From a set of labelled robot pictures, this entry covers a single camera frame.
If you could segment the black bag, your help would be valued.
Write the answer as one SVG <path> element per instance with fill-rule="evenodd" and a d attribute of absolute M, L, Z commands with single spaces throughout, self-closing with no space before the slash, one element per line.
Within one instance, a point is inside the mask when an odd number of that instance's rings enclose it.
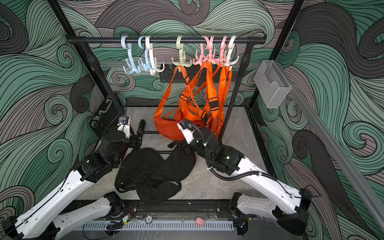
<path fill-rule="evenodd" d="M 182 181 L 193 170 L 195 155 L 186 155 L 176 147 L 166 160 L 154 149 L 144 148 L 129 153 L 123 160 L 115 181 L 121 192 L 137 190 L 150 181 Z"/>
<path fill-rule="evenodd" d="M 159 204 L 176 195 L 182 189 L 180 181 L 156 180 L 137 188 L 137 194 L 146 204 Z"/>

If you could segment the rust red bag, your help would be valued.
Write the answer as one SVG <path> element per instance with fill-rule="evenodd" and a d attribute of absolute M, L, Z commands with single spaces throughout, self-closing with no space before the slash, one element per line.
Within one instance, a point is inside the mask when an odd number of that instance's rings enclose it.
<path fill-rule="evenodd" d="M 203 111 L 201 114 L 190 112 L 186 109 L 178 110 L 174 115 L 174 120 L 180 122 L 181 120 L 189 120 L 198 127 L 208 127 L 209 129 L 216 128 L 218 121 L 213 118 L 209 113 Z"/>

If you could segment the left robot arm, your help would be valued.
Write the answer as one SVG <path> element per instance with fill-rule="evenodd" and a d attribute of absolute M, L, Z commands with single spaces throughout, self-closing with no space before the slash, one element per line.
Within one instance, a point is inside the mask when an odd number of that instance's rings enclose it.
<path fill-rule="evenodd" d="M 116 192 L 66 214 L 61 212 L 81 193 L 103 176 L 121 166 L 129 148 L 142 145 L 146 121 L 141 120 L 134 132 L 129 118 L 120 118 L 115 130 L 108 130 L 100 144 L 85 156 L 43 200 L 18 217 L 9 217 L 2 223 L 7 237 L 12 240 L 59 240 L 77 227 L 104 216 L 120 217 L 124 213 L 123 200 Z"/>

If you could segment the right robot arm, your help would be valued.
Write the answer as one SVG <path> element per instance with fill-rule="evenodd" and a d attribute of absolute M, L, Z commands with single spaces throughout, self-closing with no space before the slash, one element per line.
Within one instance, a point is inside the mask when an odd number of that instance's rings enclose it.
<path fill-rule="evenodd" d="M 178 123 L 178 128 L 182 140 L 192 152 L 205 159 L 208 171 L 214 176 L 227 182 L 240 180 L 264 195 L 255 198 L 234 193 L 231 199 L 233 215 L 267 218 L 293 235 L 305 233 L 313 198 L 309 189 L 297 189 L 279 181 L 242 152 L 221 144 L 207 128 L 198 128 L 185 121 Z"/>

